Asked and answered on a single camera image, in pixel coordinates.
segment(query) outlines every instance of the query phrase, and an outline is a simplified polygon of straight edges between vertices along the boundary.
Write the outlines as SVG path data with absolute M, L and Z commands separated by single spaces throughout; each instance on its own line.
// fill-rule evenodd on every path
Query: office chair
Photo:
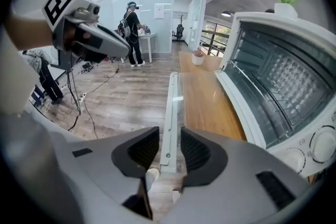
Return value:
M 184 27 L 182 26 L 182 24 L 177 26 L 176 35 L 174 35 L 174 37 L 177 38 L 178 45 L 181 45 L 181 38 L 183 37 L 183 30 L 184 30 Z

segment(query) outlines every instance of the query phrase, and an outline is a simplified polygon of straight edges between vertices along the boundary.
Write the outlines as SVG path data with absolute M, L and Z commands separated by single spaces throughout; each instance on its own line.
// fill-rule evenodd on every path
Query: ceiling light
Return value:
M 231 17 L 230 12 L 227 12 L 227 11 L 222 12 L 222 15 L 225 17 Z

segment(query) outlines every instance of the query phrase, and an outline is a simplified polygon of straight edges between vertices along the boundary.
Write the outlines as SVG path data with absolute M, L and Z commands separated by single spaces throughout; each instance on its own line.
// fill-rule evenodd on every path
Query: backpack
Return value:
M 119 24 L 119 27 L 118 27 L 121 30 L 121 32 L 124 34 L 125 38 L 128 38 L 131 35 L 131 29 L 130 29 L 130 26 L 128 25 L 128 22 L 126 20 L 131 13 L 132 12 L 127 13 L 126 18 L 123 18 L 120 21 L 120 24 Z

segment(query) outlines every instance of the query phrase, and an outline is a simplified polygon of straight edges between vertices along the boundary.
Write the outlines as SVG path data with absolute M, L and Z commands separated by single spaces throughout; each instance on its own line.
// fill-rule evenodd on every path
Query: power strip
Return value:
M 80 96 L 80 98 L 79 98 L 79 102 L 80 102 L 80 103 L 83 103 L 83 101 L 84 101 L 86 95 L 87 95 L 87 93 L 83 93 L 83 94 Z
M 61 91 L 64 91 L 66 88 L 67 88 L 67 86 L 64 85 L 64 86 L 61 88 Z

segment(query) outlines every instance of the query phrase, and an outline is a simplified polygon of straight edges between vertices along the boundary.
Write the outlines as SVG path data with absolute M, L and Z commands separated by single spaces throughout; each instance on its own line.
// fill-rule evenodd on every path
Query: small plant pot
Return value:
M 285 16 L 293 19 L 298 17 L 298 13 L 293 8 L 293 6 L 287 3 L 275 3 L 274 12 L 276 15 Z
M 204 60 L 204 56 L 196 57 L 195 55 L 192 55 L 193 64 L 196 66 L 200 66 L 203 63 L 203 60 Z

